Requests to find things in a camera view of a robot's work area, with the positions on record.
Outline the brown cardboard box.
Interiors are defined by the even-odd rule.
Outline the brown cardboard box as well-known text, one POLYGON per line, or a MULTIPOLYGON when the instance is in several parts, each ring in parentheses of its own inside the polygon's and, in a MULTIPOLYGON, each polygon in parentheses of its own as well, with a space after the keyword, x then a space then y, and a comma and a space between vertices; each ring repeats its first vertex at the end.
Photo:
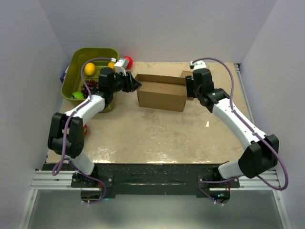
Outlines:
POLYGON ((140 107, 183 112, 187 101, 186 80, 182 77, 137 74, 140 107))

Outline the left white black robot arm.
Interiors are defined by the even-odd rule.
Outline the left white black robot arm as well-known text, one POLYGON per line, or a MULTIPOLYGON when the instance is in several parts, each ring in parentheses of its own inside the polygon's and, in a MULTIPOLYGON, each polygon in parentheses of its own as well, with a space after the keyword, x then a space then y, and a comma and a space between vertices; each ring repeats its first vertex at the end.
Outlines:
POLYGON ((116 92, 132 93, 141 85, 130 71, 117 72, 109 67, 102 68, 99 73, 98 89, 94 94, 89 95, 74 109, 52 116, 48 148, 61 156, 61 160, 52 170, 54 176, 61 171, 64 160, 69 160, 83 173, 81 180, 86 186, 94 187, 98 184, 99 176, 93 172, 95 164, 83 151, 83 127, 110 105, 116 92))

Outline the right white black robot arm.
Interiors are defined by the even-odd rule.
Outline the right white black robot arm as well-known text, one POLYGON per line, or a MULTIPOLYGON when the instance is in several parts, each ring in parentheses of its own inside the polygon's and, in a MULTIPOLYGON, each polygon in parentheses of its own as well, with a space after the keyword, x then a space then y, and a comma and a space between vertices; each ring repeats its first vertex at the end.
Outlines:
POLYGON ((197 98, 202 106, 218 117, 244 149, 238 160, 231 160, 217 167, 212 176, 215 186, 224 187, 232 177, 254 178, 277 165, 278 138, 258 129, 230 102, 230 96, 224 89, 215 88, 210 70, 194 70, 185 79, 187 96, 197 98))

